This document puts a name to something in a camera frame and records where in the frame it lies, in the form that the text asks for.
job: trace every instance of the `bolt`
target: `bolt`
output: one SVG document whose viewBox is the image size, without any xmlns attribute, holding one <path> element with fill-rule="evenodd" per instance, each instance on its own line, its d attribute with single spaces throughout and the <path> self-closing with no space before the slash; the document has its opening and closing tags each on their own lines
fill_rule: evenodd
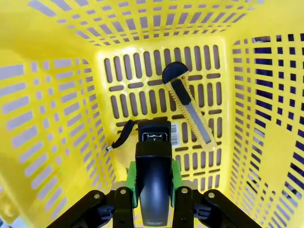
<svg viewBox="0 0 304 228">
<path fill-rule="evenodd" d="M 188 192 L 188 189 L 183 188 L 183 189 L 181 189 L 181 192 L 184 193 L 184 194 L 186 194 Z"/>
<path fill-rule="evenodd" d="M 215 195 L 214 195 L 214 193 L 213 193 L 213 192 L 210 192 L 210 193 L 208 194 L 208 197 L 209 197 L 209 198 L 214 198 L 214 197 L 215 197 Z"/>
</svg>

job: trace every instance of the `yellow utility knife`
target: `yellow utility knife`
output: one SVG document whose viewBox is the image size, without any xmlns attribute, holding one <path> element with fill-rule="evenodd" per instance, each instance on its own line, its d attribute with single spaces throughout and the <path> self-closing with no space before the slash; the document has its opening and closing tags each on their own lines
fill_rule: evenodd
<svg viewBox="0 0 304 228">
<path fill-rule="evenodd" d="M 213 151 L 217 143 L 204 116 L 200 112 L 200 108 L 190 93 L 187 79 L 188 73 L 189 70 L 183 63 L 170 63 L 162 73 L 162 82 L 168 88 L 202 148 L 205 151 Z"/>
</svg>

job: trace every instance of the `screw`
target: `screw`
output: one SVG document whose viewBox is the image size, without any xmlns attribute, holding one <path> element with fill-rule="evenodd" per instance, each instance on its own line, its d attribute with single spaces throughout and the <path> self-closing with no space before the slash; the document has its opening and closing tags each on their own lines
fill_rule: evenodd
<svg viewBox="0 0 304 228">
<path fill-rule="evenodd" d="M 181 189 L 181 192 L 184 193 L 184 194 L 186 194 L 188 192 L 188 189 L 183 188 L 183 189 Z"/>
<path fill-rule="evenodd" d="M 214 198 L 214 197 L 215 197 L 215 195 L 214 195 L 214 193 L 213 193 L 213 192 L 210 192 L 210 193 L 208 194 L 208 197 L 209 197 L 209 198 Z"/>
</svg>

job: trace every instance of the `barcode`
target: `barcode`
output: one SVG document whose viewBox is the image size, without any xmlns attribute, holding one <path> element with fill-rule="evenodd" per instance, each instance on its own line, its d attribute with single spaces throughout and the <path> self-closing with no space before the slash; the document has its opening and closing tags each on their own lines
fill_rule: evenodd
<svg viewBox="0 0 304 228">
<path fill-rule="evenodd" d="M 178 123 L 171 123 L 171 144 L 172 147 L 180 145 L 180 131 Z"/>
</svg>

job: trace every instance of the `basket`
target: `basket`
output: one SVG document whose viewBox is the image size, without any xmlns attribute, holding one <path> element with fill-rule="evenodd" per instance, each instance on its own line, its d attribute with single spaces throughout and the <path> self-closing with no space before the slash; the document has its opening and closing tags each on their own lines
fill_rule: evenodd
<svg viewBox="0 0 304 228">
<path fill-rule="evenodd" d="M 129 119 L 166 118 L 183 179 L 222 191 L 262 227 L 302 227 L 303 6 L 2 1 L 0 217 L 43 228 L 90 190 L 107 193 L 126 170 L 106 146 Z M 162 84 L 172 61 L 190 70 L 214 151 L 200 147 Z"/>
</svg>

